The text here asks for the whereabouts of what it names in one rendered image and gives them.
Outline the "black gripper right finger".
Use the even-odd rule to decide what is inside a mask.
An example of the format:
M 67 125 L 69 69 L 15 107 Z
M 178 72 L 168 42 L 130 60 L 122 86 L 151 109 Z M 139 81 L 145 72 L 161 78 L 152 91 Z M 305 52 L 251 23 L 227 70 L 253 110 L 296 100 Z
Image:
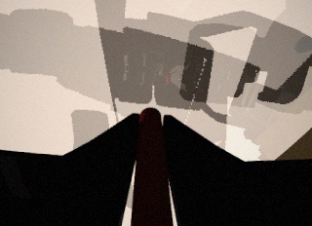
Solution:
M 260 203 L 312 196 L 312 159 L 243 161 L 172 114 L 163 134 L 178 226 L 245 226 Z

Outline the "dark red peg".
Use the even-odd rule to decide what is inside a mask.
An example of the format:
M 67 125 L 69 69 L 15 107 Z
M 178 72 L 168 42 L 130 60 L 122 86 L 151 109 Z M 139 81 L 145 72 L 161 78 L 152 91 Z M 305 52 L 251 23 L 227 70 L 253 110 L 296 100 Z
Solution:
M 144 108 L 139 116 L 139 135 L 134 169 L 132 226 L 173 226 L 163 121 L 159 109 Z

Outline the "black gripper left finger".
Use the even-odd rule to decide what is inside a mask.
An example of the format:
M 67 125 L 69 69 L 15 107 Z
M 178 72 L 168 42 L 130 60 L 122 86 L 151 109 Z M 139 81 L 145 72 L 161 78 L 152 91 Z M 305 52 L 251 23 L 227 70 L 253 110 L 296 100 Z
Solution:
M 139 113 L 65 155 L 0 149 L 0 210 L 69 226 L 122 226 Z

